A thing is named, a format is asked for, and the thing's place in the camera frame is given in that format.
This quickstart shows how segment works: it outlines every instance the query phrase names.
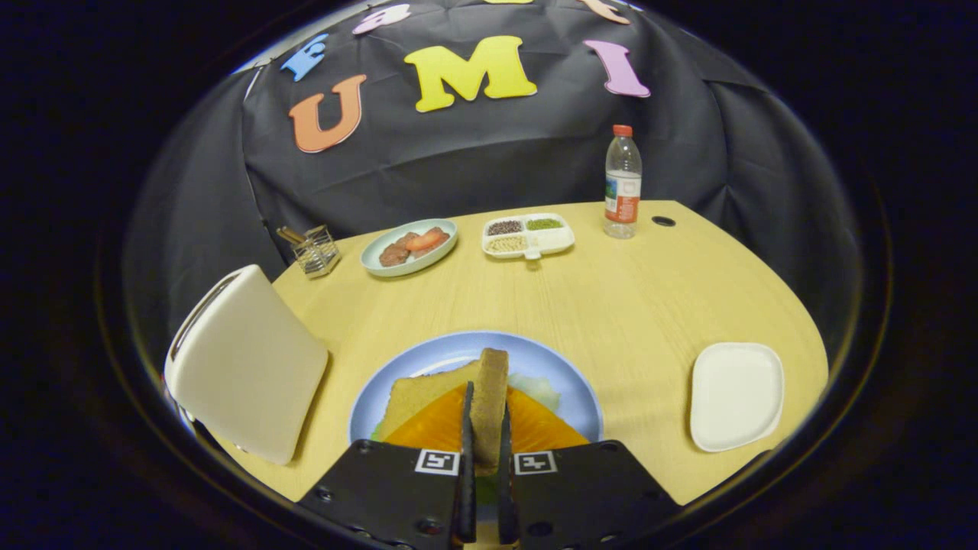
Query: letter m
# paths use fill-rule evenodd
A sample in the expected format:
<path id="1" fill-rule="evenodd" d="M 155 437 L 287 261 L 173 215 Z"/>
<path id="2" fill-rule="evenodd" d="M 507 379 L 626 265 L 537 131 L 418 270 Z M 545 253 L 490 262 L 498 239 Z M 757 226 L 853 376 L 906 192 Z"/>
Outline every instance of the letter m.
<path id="1" fill-rule="evenodd" d="M 532 96 L 537 85 L 526 79 L 516 51 L 523 41 L 516 36 L 483 38 L 468 61 L 444 46 L 431 46 L 412 52 L 405 63 L 418 70 L 422 98 L 415 107 L 421 113 L 444 109 L 455 103 L 455 96 L 445 91 L 444 81 L 460 96 L 472 101 L 479 93 L 482 78 L 489 75 L 485 94 L 491 98 Z"/>

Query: chair backrest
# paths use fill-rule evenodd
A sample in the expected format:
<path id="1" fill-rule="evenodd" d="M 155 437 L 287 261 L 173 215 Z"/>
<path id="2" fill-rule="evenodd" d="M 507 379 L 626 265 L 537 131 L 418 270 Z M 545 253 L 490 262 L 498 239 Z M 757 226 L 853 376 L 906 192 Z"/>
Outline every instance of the chair backrest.
<path id="1" fill-rule="evenodd" d="M 166 352 L 163 377 L 173 399 L 212 433 L 286 464 L 328 359 L 250 265 L 194 307 Z"/>

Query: plastic water bottle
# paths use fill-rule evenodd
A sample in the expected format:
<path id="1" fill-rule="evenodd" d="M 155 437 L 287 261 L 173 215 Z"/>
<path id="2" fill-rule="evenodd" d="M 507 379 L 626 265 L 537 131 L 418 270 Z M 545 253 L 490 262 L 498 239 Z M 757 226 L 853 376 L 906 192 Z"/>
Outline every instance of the plastic water bottle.
<path id="1" fill-rule="evenodd" d="M 615 124 L 604 160 L 604 233 L 616 239 L 635 237 L 642 197 L 642 158 L 632 141 L 632 126 Z"/>

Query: table surface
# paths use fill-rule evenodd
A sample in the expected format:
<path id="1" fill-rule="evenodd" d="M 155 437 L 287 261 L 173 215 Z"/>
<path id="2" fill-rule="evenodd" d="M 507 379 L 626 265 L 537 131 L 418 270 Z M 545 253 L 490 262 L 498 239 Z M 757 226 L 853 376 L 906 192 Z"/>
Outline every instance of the table surface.
<path id="1" fill-rule="evenodd" d="M 548 345 L 573 363 L 598 396 L 604 437 L 623 441 L 683 505 L 790 435 L 814 408 L 828 375 L 815 323 L 757 256 L 695 212 L 642 201 L 636 237 L 601 230 L 603 203 L 538 206 L 453 218 L 459 241 L 414 274 L 367 273 L 360 252 L 383 232 L 337 243 L 342 260 L 307 280 L 294 264 L 274 288 L 330 350 L 330 363 L 285 466 L 224 449 L 256 478 L 297 501 L 349 446 L 357 394 L 401 351 L 459 331 L 495 330 Z M 538 261 L 482 252 L 486 221 L 555 212 L 574 247 Z M 653 223 L 652 216 L 676 221 Z M 693 362 L 717 342 L 770 346 L 784 369 L 784 405 L 775 431 L 737 449 L 700 450 L 689 434 Z"/>

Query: toast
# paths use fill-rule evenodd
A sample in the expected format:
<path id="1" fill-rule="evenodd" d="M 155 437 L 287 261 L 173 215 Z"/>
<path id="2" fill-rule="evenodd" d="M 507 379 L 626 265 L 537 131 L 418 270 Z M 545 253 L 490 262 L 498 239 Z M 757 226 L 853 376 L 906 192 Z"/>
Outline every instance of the toast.
<path id="1" fill-rule="evenodd" d="M 398 379 L 391 388 L 387 409 L 378 425 L 377 439 L 387 440 L 429 403 L 461 384 L 473 382 L 469 417 L 472 420 L 475 472 L 480 476 L 495 473 L 499 466 L 509 370 L 509 354 L 487 347 L 477 361 L 454 371 Z"/>

